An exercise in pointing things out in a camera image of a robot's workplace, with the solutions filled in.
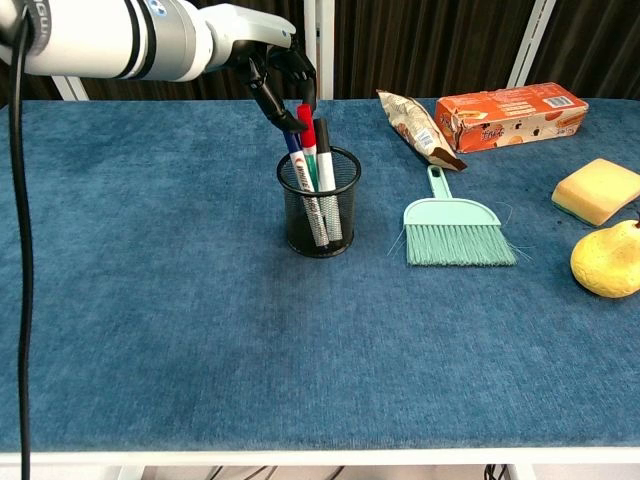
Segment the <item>orange cardboard snack box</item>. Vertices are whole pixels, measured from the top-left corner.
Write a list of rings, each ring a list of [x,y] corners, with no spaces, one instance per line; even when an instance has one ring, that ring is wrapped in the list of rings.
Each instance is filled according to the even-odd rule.
[[[548,82],[442,97],[434,119],[454,151],[473,153],[571,136],[588,110],[587,102]]]

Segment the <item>white table frame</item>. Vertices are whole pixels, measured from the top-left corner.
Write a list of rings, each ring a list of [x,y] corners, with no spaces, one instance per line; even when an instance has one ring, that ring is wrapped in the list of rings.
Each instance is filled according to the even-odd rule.
[[[522,447],[387,450],[290,451],[79,451],[36,452],[35,465],[99,465],[142,467],[152,465],[512,465],[516,476],[532,479],[526,471],[534,464],[640,464],[640,447]]]

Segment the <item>black mesh pen holder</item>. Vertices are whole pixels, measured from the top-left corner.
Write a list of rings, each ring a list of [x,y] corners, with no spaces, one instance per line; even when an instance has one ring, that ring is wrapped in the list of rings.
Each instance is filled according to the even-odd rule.
[[[349,151],[330,147],[336,188],[312,192],[300,188],[301,161],[284,156],[277,178],[284,189],[286,238],[297,253],[327,258],[345,251],[355,228],[356,185],[361,176],[359,160]]]

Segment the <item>black cap whiteboard marker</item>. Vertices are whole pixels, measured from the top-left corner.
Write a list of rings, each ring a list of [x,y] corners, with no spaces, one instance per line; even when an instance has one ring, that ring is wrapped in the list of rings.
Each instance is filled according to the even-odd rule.
[[[324,118],[317,118],[313,120],[313,125],[316,134],[316,161],[319,191],[331,192],[336,189],[336,183],[327,122]],[[341,241],[343,234],[337,196],[329,195],[321,197],[320,207],[325,219],[329,240],[331,242]]]

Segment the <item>white metal frame post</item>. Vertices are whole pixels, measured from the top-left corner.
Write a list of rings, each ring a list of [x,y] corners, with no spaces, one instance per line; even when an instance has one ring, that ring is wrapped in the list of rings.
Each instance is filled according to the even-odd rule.
[[[506,84],[507,88],[527,83],[533,62],[556,5],[556,0],[535,0]]]
[[[84,85],[76,76],[52,76],[51,79],[64,101],[89,101]]]
[[[317,73],[317,96],[333,100],[335,94],[335,0],[299,0],[301,25],[297,35]]]

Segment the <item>brown patterned snack bag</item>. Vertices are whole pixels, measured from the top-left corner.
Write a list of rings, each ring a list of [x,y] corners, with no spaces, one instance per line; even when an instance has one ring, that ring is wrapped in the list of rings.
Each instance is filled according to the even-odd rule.
[[[430,164],[456,172],[467,168],[421,103],[386,90],[377,94],[393,129]]]

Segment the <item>blue velvet tablecloth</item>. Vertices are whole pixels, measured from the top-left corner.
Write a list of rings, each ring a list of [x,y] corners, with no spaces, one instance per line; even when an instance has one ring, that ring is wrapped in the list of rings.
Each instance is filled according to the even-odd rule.
[[[355,238],[285,239],[282,134],[251,101],[31,101],[32,447],[293,450],[640,445],[640,294],[590,294],[555,208],[602,157],[640,172],[640,101],[578,132],[468,155],[511,268],[411,267],[426,165],[376,100],[323,102],[361,162]]]

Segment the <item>yellow sponge block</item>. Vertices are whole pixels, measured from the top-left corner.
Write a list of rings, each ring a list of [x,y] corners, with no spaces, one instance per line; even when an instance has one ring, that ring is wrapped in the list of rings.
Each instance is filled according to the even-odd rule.
[[[561,180],[551,201],[584,223],[601,226],[639,195],[640,174],[597,158]]]

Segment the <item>mint green hand brush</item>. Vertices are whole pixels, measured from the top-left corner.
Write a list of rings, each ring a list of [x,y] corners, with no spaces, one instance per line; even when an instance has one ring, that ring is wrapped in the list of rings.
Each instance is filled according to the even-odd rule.
[[[502,267],[514,266],[518,256],[532,259],[506,239],[494,211],[452,195],[442,167],[429,165],[425,173],[432,195],[405,208],[403,228],[390,254],[399,251],[404,239],[410,266]]]

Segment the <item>blue cap whiteboard marker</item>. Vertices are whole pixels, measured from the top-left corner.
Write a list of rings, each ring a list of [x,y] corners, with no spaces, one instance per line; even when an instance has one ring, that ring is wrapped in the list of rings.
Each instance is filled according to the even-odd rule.
[[[315,190],[310,178],[305,156],[301,150],[297,136],[291,132],[284,132],[283,135],[299,189],[306,193],[314,193]],[[302,200],[310,223],[314,243],[317,247],[326,248],[329,245],[329,239],[318,199],[314,196],[303,195]]]

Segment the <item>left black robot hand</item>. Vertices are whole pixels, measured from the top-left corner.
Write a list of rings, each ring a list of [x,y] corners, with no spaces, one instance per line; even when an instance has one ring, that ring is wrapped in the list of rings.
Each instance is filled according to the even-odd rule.
[[[302,101],[316,106],[316,70],[288,20],[229,3],[199,11],[213,39],[208,72],[230,69],[251,92],[265,117],[279,130],[301,133],[306,125],[286,109],[269,84],[269,69],[299,88]]]

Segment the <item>red cap whiteboard marker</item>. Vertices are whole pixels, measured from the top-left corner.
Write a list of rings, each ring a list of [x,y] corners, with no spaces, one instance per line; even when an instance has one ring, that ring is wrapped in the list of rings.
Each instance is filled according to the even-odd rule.
[[[311,106],[302,103],[297,107],[298,119],[306,129],[299,134],[303,154],[307,163],[310,178],[315,191],[318,191],[318,170],[316,163],[316,136],[313,126]]]

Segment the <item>yellow pear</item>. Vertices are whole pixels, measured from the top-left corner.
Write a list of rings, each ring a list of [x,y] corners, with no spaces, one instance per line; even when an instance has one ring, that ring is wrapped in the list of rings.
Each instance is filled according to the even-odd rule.
[[[622,298],[640,291],[640,219],[592,232],[573,248],[574,278],[592,293]]]

